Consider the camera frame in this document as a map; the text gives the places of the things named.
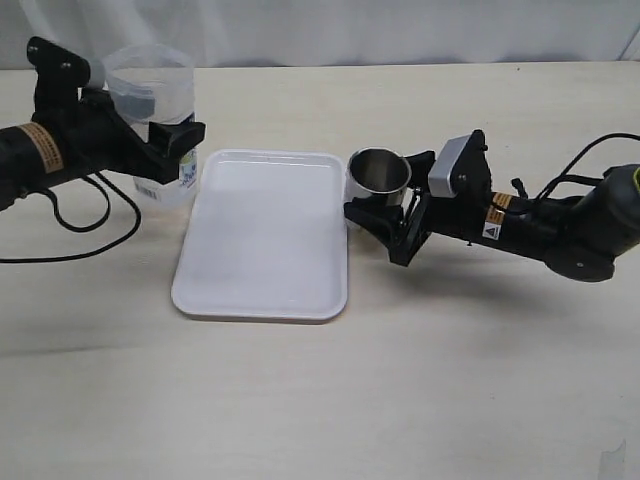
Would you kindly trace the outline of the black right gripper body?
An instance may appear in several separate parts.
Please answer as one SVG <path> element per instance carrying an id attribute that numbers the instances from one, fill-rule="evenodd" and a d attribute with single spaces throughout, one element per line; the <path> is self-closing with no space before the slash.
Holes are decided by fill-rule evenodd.
<path id="1" fill-rule="evenodd" d="M 484 214 L 492 195 L 492 176 L 486 159 L 485 133 L 475 129 L 471 140 L 454 167 L 454 198 L 433 197 L 428 187 L 420 193 L 414 209 L 406 217 L 406 249 L 389 249 L 389 260 L 407 265 L 433 233 L 462 240 L 479 237 Z"/>

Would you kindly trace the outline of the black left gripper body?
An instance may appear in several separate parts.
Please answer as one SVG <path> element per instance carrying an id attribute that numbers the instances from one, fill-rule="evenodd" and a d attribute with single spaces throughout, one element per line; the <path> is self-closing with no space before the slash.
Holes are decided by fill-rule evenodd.
<path id="1" fill-rule="evenodd" d="M 134 175 L 144 142 L 117 114 L 110 94 L 85 88 L 87 58 L 43 37 L 27 42 L 37 79 L 31 121 L 53 137 L 64 172 L 78 178 L 102 170 Z"/>

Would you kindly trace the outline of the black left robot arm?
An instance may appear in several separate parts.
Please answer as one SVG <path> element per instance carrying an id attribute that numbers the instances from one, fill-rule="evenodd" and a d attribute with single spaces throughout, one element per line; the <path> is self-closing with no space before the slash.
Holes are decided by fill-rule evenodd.
<path id="1" fill-rule="evenodd" d="M 1 131 L 1 207 L 76 179 L 111 171 L 168 184 L 205 137 L 199 121 L 153 122 L 142 139 L 117 112 L 97 69 L 40 36 L 26 44 L 37 79 L 29 122 Z"/>

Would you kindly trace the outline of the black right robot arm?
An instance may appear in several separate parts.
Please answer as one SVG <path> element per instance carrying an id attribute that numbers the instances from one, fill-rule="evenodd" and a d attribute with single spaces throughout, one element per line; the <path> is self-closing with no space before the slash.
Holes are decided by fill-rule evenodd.
<path id="1" fill-rule="evenodd" d="M 440 152 L 355 152 L 346 167 L 345 219 L 377 239 L 391 263 L 408 266 L 438 234 L 540 261 L 581 282 L 612 278 L 615 261 L 639 244 L 639 166 L 600 177 L 565 167 L 535 196 L 492 187 L 483 131 L 449 139 Z"/>

